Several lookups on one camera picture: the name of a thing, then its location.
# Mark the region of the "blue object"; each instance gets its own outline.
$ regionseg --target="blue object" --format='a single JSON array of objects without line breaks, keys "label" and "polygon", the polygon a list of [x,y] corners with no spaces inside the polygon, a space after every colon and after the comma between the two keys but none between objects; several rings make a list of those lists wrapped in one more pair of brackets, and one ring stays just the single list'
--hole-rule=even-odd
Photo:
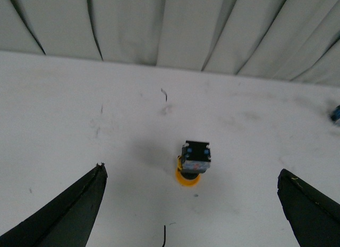
[{"label": "blue object", "polygon": [[340,105],[330,114],[329,118],[334,124],[340,125]]}]

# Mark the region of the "small debris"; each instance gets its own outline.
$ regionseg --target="small debris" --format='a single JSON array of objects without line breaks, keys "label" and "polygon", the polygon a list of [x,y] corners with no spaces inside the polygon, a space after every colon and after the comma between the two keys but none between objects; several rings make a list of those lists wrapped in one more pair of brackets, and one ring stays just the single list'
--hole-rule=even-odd
[{"label": "small debris", "polygon": [[164,89],[160,89],[160,90],[161,90],[161,92],[165,95],[165,101],[167,102],[167,101],[168,101],[168,95],[167,95],[167,93],[165,92]]}]

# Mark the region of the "yellow base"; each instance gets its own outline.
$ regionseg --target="yellow base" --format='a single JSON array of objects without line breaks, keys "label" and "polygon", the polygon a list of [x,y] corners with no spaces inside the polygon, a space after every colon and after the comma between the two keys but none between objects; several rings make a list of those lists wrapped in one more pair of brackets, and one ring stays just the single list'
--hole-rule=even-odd
[{"label": "yellow base", "polygon": [[177,159],[176,179],[181,185],[186,186],[186,187],[193,187],[200,181],[201,179],[200,174],[193,180],[188,180],[184,178],[182,174],[180,173],[181,169],[182,169],[181,156],[179,156]]}]

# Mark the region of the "curtain fold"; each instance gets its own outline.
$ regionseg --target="curtain fold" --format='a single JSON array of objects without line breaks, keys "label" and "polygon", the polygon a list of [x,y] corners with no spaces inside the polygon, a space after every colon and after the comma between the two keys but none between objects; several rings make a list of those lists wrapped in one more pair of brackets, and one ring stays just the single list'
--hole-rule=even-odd
[{"label": "curtain fold", "polygon": [[166,0],[157,66],[200,71],[223,1]]},{"label": "curtain fold", "polygon": [[165,0],[93,0],[103,59],[156,65]]},{"label": "curtain fold", "polygon": [[237,0],[205,71],[237,74],[286,0]]},{"label": "curtain fold", "polygon": [[19,0],[46,55],[101,60],[87,0]]},{"label": "curtain fold", "polygon": [[340,0],[16,1],[0,49],[340,86]]},{"label": "curtain fold", "polygon": [[42,54],[10,0],[0,0],[0,49]]}]

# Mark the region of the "white backdrop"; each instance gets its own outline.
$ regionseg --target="white backdrop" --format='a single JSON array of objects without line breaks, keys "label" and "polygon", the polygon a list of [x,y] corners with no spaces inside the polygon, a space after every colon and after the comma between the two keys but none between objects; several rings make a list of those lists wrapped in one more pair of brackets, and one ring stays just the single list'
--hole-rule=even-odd
[{"label": "white backdrop", "polygon": [[340,85],[340,0],[0,0],[0,49],[42,53],[12,3],[47,55]]}]

